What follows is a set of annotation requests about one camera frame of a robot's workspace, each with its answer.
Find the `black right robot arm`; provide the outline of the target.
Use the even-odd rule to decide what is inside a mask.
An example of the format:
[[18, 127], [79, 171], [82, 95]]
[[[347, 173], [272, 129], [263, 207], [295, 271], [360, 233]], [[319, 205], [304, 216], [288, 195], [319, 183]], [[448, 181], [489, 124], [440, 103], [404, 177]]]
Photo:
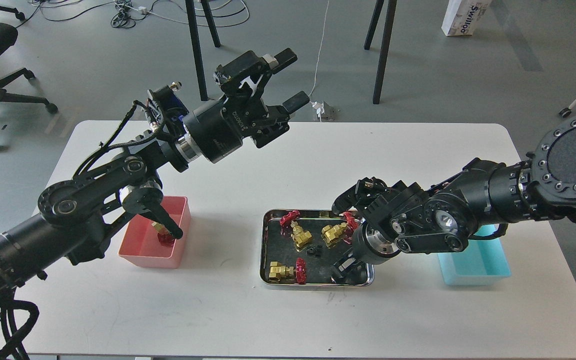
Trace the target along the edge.
[[476, 157], [429, 189], [361, 178], [331, 207], [336, 215], [354, 208], [363, 218], [347, 256], [380, 265], [400, 253], [462, 252], [490, 224], [498, 228], [489, 239], [521, 221], [576, 224], [576, 117], [547, 132], [526, 157], [514, 165]]

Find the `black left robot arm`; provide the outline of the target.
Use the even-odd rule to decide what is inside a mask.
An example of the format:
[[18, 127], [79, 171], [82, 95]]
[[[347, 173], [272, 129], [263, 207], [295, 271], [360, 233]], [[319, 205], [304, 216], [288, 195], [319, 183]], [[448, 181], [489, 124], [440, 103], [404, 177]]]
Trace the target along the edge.
[[216, 68], [222, 96], [194, 111], [176, 95], [176, 83], [149, 91], [71, 179], [41, 192], [38, 213], [0, 234], [0, 359], [23, 355], [39, 309], [16, 300], [15, 291], [31, 278], [45, 280], [48, 266], [63, 257], [73, 265], [103, 258], [112, 237], [136, 215], [163, 225], [174, 239], [183, 237], [162, 206], [160, 167], [182, 173], [198, 157], [219, 162], [245, 138], [262, 148], [288, 132], [291, 114], [309, 96], [300, 91], [281, 105], [266, 105], [262, 95], [272, 75], [297, 59], [290, 48], [263, 56], [246, 51]]

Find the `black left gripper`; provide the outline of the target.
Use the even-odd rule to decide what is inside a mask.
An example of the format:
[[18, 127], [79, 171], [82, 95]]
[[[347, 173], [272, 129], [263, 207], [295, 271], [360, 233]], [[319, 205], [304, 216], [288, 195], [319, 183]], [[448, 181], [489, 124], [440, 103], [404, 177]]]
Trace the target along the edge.
[[215, 164], [240, 148], [246, 137], [251, 137], [260, 149], [288, 132], [291, 115], [310, 103], [309, 96], [300, 91], [281, 105], [268, 107], [262, 95], [270, 77], [297, 59], [291, 48], [263, 56], [249, 50], [217, 66], [214, 80], [223, 96], [207, 101], [182, 118], [189, 161], [205, 157]]

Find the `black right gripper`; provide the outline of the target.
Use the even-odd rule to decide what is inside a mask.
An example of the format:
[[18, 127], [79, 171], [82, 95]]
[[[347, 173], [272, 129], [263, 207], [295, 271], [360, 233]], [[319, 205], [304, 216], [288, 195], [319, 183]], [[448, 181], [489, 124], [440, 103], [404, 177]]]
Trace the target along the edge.
[[352, 254], [345, 254], [331, 265], [333, 284], [347, 284], [361, 273], [364, 263], [380, 265], [396, 257], [402, 251], [386, 239], [378, 230], [363, 222], [352, 233]]

